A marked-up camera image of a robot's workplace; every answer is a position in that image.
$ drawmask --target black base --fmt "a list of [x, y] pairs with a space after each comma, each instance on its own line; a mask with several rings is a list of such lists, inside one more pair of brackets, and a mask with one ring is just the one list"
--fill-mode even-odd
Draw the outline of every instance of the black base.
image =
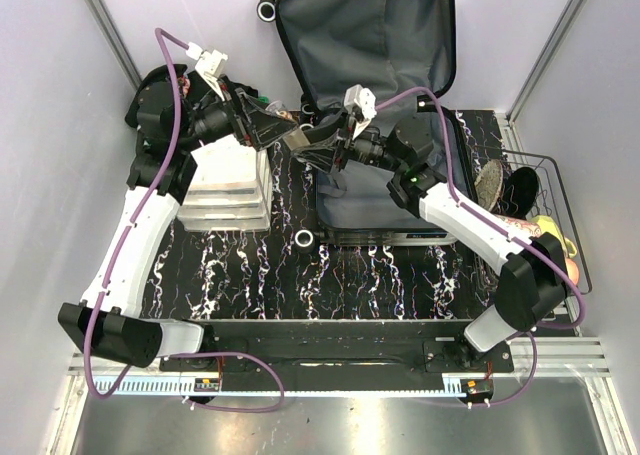
[[455, 340], [427, 340], [424, 342], [425, 369], [429, 373], [458, 373], [458, 372], [480, 372], [494, 373], [513, 372], [513, 359], [511, 349], [505, 342], [499, 343], [481, 358], [471, 362], [466, 367], [460, 359], [456, 357], [454, 344]]
[[[455, 337], [468, 321], [386, 322], [298, 322], [218, 321], [202, 322], [207, 327], [204, 351], [242, 351], [268, 363], [290, 391], [374, 391], [442, 390], [443, 371], [426, 370], [423, 346], [431, 347], [436, 337]], [[494, 372], [513, 371], [510, 360], [496, 350]], [[187, 360], [162, 361], [162, 371], [211, 371]], [[224, 359], [225, 391], [274, 390], [264, 370], [246, 359]], [[472, 367], [473, 372], [482, 372]]]
[[[81, 352], [84, 352], [91, 312], [91, 308], [71, 303], [63, 303], [58, 312], [58, 323]], [[158, 323], [100, 311], [91, 340], [91, 354], [145, 368], [156, 358], [161, 343], [162, 327]]]

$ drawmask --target gray wall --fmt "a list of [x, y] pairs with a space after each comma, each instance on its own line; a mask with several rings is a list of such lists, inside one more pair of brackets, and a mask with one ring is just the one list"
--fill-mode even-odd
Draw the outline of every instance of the gray wall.
[[640, 12], [589, 0], [518, 118], [527, 150], [560, 164], [594, 292], [586, 327], [602, 338], [640, 441]]
[[80, 299], [119, 218], [133, 90], [83, 0], [0, 0], [0, 33], [0, 452], [22, 455], [68, 366], [60, 304]]

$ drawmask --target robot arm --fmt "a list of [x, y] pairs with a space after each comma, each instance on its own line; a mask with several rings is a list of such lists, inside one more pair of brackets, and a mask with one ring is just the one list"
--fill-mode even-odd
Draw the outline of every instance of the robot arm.
[[[130, 110], [135, 114], [139, 143], [127, 180], [130, 190], [125, 196], [120, 222], [102, 266], [80, 303], [65, 303], [58, 313], [63, 329], [83, 350], [89, 317], [98, 305], [105, 273], [115, 260], [112, 255], [118, 251], [92, 333], [91, 354], [136, 367], [147, 367], [156, 357], [196, 353], [202, 344], [203, 328], [195, 323], [136, 318], [160, 241], [182, 205], [196, 171], [191, 150], [228, 135], [261, 150], [297, 129], [293, 120], [270, 112], [265, 103], [220, 76], [226, 55], [205, 52], [193, 44], [187, 53], [197, 59], [196, 72], [209, 88], [202, 98], [187, 100], [190, 82], [182, 79], [181, 110], [186, 121], [180, 126], [178, 150], [158, 188], [132, 224], [131, 215], [140, 206], [166, 154], [175, 112], [171, 85], [158, 75], [162, 70], [145, 79]], [[125, 230], [128, 236], [123, 244]]]
[[512, 240], [526, 241], [565, 273], [566, 265], [554, 236], [529, 238], [529, 233], [503, 222], [455, 188], [454, 198], [446, 179], [426, 162], [432, 149], [421, 124], [406, 119], [384, 140], [376, 133], [345, 137], [341, 163], [334, 166], [339, 169], [343, 159], [352, 159], [394, 172], [387, 188], [396, 205], [454, 235], [499, 275], [494, 305], [455, 342], [454, 356], [460, 365], [469, 366], [512, 335], [531, 330], [566, 297], [567, 287], [554, 271]]

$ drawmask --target suitcase wheel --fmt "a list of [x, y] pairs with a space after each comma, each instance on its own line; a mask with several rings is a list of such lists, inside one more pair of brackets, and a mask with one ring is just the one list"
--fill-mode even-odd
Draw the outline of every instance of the suitcase wheel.
[[294, 247], [298, 253], [311, 253], [316, 245], [316, 237], [309, 230], [298, 230], [293, 237]]
[[260, 0], [258, 3], [258, 18], [263, 22], [273, 22], [276, 19], [275, 0]]
[[300, 111], [302, 113], [304, 113], [305, 115], [308, 115], [308, 116], [315, 115], [315, 112], [313, 111], [313, 108], [311, 108], [311, 105], [308, 104], [308, 103], [303, 104], [302, 107], [300, 107]]

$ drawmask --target white bracket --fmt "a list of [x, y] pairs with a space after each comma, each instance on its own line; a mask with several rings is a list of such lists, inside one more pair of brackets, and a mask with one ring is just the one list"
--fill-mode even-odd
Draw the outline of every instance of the white bracket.
[[351, 115], [353, 115], [355, 108], [358, 107], [364, 117], [364, 120], [356, 121], [356, 128], [353, 133], [354, 139], [369, 126], [378, 114], [378, 112], [376, 112], [376, 96], [371, 90], [364, 88], [362, 85], [354, 85], [347, 90], [344, 95], [343, 105]]
[[529, 238], [531, 235], [479, 207], [477, 203], [465, 197], [460, 191], [456, 190], [456, 192], [461, 202], [472, 206], [476, 212], [482, 213], [485, 218], [491, 219], [496, 225], [502, 227], [509, 233], [509, 238], [500, 235], [460, 206], [449, 193], [449, 187], [446, 183], [435, 185], [429, 189], [425, 197], [420, 199], [420, 216], [427, 222], [445, 229], [480, 255], [493, 271], [500, 273], [502, 265], [507, 262], [507, 256], [510, 253], [522, 251], [522, 247], [511, 240], [518, 237], [531, 244]]
[[227, 60], [229, 60], [227, 54], [217, 50], [207, 52], [195, 43], [189, 42], [187, 56], [196, 60], [196, 72], [198, 72], [198, 75], [207, 82], [221, 100], [224, 100], [224, 95], [222, 93], [222, 88], [220, 88], [218, 77], [222, 74], [222, 70], [227, 63]]
[[[147, 190], [146, 187], [127, 190], [122, 216], [109, 250], [96, 277], [82, 295], [82, 300], [87, 302], [89, 308], [95, 306], [98, 294], [103, 290], [102, 280], [109, 266], [111, 255], [118, 245], [123, 230], [131, 225], [129, 221], [131, 214]], [[117, 307], [123, 316], [137, 317], [140, 314], [147, 275], [156, 257], [164, 232], [171, 220], [175, 218], [179, 208], [180, 204], [169, 194], [160, 196], [154, 192], [151, 195], [122, 247], [118, 261], [111, 273], [111, 283], [108, 287], [109, 295], [104, 298], [101, 310], [109, 312], [112, 308]]]

